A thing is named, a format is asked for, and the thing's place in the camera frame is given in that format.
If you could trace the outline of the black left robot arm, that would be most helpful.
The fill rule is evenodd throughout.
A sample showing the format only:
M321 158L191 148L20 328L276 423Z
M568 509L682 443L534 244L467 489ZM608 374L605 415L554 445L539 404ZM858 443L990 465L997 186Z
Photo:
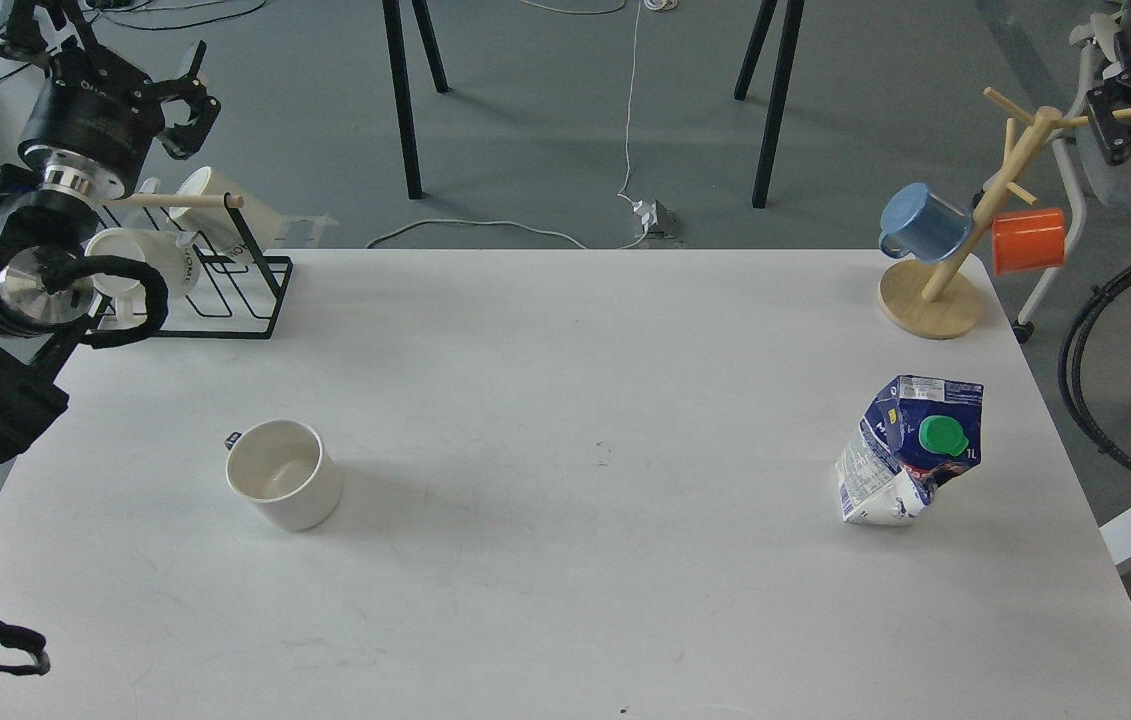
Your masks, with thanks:
M89 38L0 38L0 55L48 81L21 164L0 167L0 465L67 409L57 374L81 345L146 340L166 322L171 283L144 261L86 254L100 205L135 191L152 142L195 154L219 105L200 78L204 44L180 77L148 73Z

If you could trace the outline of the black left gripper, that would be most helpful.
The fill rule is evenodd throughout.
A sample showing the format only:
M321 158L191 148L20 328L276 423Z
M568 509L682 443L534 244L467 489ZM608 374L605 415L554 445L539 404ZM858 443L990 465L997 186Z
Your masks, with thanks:
M105 47L62 47L48 55L48 78L27 119L18 156L45 170L57 151L84 159L102 179L109 199L131 196L155 138L173 159L200 151L219 115L217 97L201 79L207 42L187 50L182 72L155 83ZM182 99L184 123L166 127L163 102Z

